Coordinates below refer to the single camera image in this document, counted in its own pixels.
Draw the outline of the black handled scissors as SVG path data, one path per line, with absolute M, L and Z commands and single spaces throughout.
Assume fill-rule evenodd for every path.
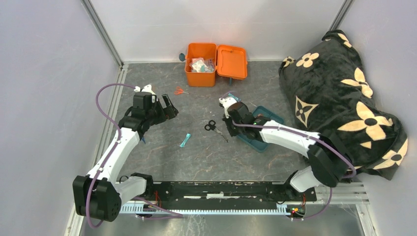
M 215 131 L 216 133 L 218 133 L 227 143 L 229 142 L 229 140 L 226 138 L 226 136 L 217 129 L 216 127 L 216 122 L 214 120 L 210 120 L 205 126 L 204 129 L 206 131 Z

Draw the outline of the teal plastic tray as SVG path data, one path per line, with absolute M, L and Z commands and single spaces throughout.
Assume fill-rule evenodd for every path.
M 253 110 L 252 115 L 255 116 L 255 117 L 258 116 L 258 115 L 262 115 L 262 116 L 270 118 L 271 120 L 274 120 L 275 122 L 277 122 L 279 124 L 285 124 L 284 119 L 282 117 L 273 113 L 272 111 L 265 108 L 264 106 L 256 107 Z M 259 153 L 262 153 L 262 152 L 266 151 L 266 149 L 269 146 L 268 143 L 263 143 L 263 142 L 260 142 L 260 141 L 257 141 L 257 140 L 249 139 L 244 134 L 237 135 L 237 138 L 240 139 L 241 141 L 243 141 L 244 143 L 246 143 L 247 145 L 249 145 L 251 148 L 253 148 L 254 150 L 256 150 Z

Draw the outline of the blue plaster packet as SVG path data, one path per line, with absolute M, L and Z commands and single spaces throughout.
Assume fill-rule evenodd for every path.
M 214 72 L 214 67 L 212 64 L 203 64 L 198 70 L 200 73 L 212 73 Z

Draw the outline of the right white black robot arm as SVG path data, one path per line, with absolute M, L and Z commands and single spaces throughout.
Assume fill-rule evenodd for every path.
M 308 167 L 295 171 L 287 180 L 284 195 L 298 200 L 306 190 L 318 185 L 335 187 L 340 180 L 356 175 L 349 151 L 335 133 L 302 131 L 268 117 L 253 116 L 243 102 L 220 98 L 223 121 L 231 136 L 244 135 L 258 142 L 295 151 L 308 159 Z

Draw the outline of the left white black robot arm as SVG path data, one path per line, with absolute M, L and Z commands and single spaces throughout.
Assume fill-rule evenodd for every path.
M 72 183 L 76 213 L 112 222 L 128 201 L 137 196 L 145 201 L 151 199 L 152 176 L 133 173 L 121 183 L 117 179 L 131 151 L 149 128 L 175 118 L 178 113 L 167 94 L 159 98 L 152 92 L 135 93 L 133 105 L 119 121 L 108 149 L 85 176 L 76 176 Z

